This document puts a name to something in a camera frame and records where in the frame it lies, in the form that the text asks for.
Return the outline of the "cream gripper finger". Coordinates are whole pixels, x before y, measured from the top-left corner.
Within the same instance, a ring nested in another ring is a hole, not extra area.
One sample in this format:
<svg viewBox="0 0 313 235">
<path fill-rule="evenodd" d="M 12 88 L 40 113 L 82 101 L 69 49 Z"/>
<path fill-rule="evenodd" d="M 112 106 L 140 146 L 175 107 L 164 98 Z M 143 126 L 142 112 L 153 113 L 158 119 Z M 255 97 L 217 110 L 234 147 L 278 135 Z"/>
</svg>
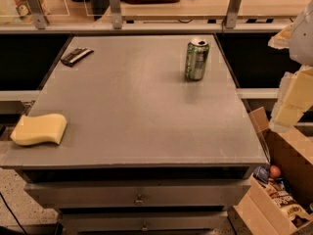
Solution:
<svg viewBox="0 0 313 235">
<path fill-rule="evenodd" d="M 295 73 L 286 72 L 271 113 L 270 129 L 277 133 L 288 131 L 312 106 L 313 67 L 301 66 Z"/>
<path fill-rule="evenodd" d="M 268 41 L 268 46 L 275 49 L 288 49 L 290 46 L 292 23 L 275 34 Z"/>
</svg>

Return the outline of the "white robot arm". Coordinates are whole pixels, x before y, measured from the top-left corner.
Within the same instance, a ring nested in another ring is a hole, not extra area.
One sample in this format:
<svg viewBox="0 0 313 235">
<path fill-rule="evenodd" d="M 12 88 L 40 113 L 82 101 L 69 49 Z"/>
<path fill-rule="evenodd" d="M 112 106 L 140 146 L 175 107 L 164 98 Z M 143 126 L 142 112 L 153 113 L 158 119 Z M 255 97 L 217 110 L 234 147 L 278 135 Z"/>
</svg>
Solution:
<svg viewBox="0 0 313 235">
<path fill-rule="evenodd" d="M 295 73 L 286 71 L 279 85 L 269 127 L 281 133 L 292 128 L 313 106 L 313 1 L 292 24 L 273 36 L 268 45 L 288 49 L 290 58 L 301 64 Z"/>
</svg>

